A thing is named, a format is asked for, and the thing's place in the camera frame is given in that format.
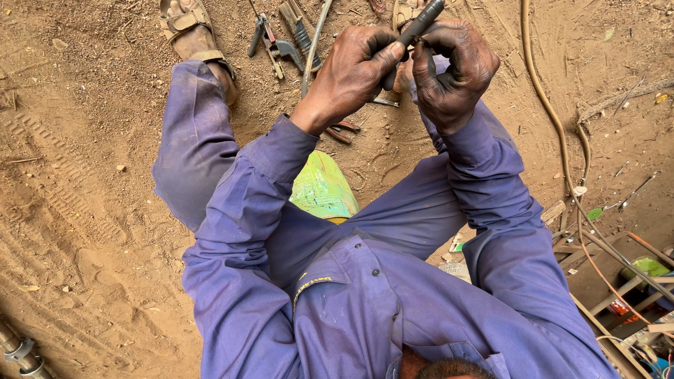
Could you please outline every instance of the sandy ground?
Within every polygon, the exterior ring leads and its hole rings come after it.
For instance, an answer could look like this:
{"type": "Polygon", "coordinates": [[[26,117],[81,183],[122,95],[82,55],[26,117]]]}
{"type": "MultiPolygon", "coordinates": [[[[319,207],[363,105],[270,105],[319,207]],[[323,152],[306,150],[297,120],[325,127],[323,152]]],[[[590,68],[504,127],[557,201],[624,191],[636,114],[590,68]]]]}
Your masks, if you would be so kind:
{"type": "MultiPolygon", "coordinates": [[[[278,17],[280,3],[258,1],[257,8],[271,16],[279,38],[290,39],[278,17]]],[[[320,2],[299,3],[314,24],[320,2]]],[[[648,84],[674,76],[673,4],[531,5],[534,59],[568,130],[574,182],[584,166],[573,132],[579,111],[629,90],[642,77],[648,84]]],[[[377,20],[366,1],[335,0],[321,58],[332,35],[347,25],[388,27],[390,1],[387,6],[387,16],[377,20]]],[[[279,113],[292,112],[299,73],[284,62],[287,79],[279,81],[261,48],[246,56],[254,29],[246,1],[206,0],[206,7],[239,75],[232,123],[243,145],[279,113]]],[[[61,378],[197,377],[202,342],[180,284],[180,257],[193,238],[153,194],[150,175],[170,67],[179,61],[158,27],[156,2],[4,0],[0,10],[1,313],[22,336],[38,341],[61,378]],[[54,38],[67,47],[57,49],[54,38]],[[12,163],[26,158],[40,159],[12,163]]],[[[561,171],[557,134],[522,62],[520,3],[448,1],[441,18],[470,20],[501,57],[483,98],[515,137],[532,195],[544,207],[558,199],[569,203],[562,179],[554,179],[561,171]]],[[[674,96],[656,105],[655,95],[633,98],[614,117],[615,107],[588,122],[593,156],[585,204],[613,204],[658,171],[625,212],[608,210],[597,225],[607,235],[632,230],[662,248],[674,243],[674,96]],[[614,177],[625,161],[630,164],[614,177]]],[[[366,105],[349,117],[364,121],[353,145],[330,137],[318,144],[334,153],[361,206],[435,153],[409,96],[384,96],[400,100],[401,107],[366,105]],[[390,139],[384,138],[385,125],[390,139]]],[[[645,254],[628,242],[623,250],[630,257],[645,254]]],[[[609,276],[618,269],[605,256],[598,262],[609,276]]],[[[590,307],[607,289],[587,262],[576,268],[571,290],[590,307]]],[[[16,377],[14,366],[0,372],[16,377]]]]}

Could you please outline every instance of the dark stained hand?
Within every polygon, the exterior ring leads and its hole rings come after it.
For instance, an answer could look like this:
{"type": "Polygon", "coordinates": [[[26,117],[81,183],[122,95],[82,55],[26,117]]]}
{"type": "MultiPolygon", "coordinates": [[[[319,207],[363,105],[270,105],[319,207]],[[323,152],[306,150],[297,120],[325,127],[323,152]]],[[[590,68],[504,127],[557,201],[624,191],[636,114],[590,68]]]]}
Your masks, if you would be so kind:
{"type": "Polygon", "coordinates": [[[385,28],[349,26],[335,40],[307,96],[290,120],[314,136],[373,101],[381,79],[396,69],[402,43],[385,28]]]}
{"type": "Polygon", "coordinates": [[[465,20],[436,21],[424,33],[412,66],[419,108],[438,132],[452,134],[470,121],[501,61],[465,20]],[[447,72],[436,75],[431,48],[450,59],[447,72]]]}

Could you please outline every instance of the red-handled pliers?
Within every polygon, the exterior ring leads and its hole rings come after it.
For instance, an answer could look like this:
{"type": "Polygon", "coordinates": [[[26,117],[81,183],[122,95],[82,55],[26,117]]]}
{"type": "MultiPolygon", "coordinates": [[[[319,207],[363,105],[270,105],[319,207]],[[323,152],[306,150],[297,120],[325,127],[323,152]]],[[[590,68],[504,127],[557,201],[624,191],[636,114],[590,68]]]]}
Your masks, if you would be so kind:
{"type": "Polygon", "coordinates": [[[340,132],[342,131],[342,128],[348,129],[354,133],[358,133],[361,130],[361,127],[358,125],[354,125],[348,121],[339,121],[338,123],[335,123],[333,125],[330,125],[327,129],[326,132],[333,136],[336,140],[339,142],[342,142],[343,144],[350,145],[351,144],[351,139],[344,134],[341,134],[340,132]]]}

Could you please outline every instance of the green container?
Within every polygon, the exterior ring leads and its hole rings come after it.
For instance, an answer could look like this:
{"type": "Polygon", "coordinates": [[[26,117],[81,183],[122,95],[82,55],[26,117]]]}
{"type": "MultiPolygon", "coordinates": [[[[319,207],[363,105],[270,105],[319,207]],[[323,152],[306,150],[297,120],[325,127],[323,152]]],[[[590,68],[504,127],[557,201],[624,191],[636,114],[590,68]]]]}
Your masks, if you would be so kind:
{"type": "Polygon", "coordinates": [[[314,150],[297,175],[290,201],[316,217],[337,224],[360,211],[342,171],[329,155],[314,150]]]}
{"type": "MultiPolygon", "coordinates": [[[[636,258],[635,260],[632,261],[632,264],[634,265],[634,267],[643,271],[644,274],[652,278],[663,276],[664,274],[669,274],[670,272],[670,270],[667,267],[663,266],[660,262],[656,261],[650,256],[641,256],[639,258],[636,258]]],[[[636,276],[634,271],[626,267],[620,270],[620,275],[627,281],[632,280],[636,276]]],[[[647,286],[648,283],[641,282],[636,287],[639,289],[639,291],[645,291],[647,286]]]]}

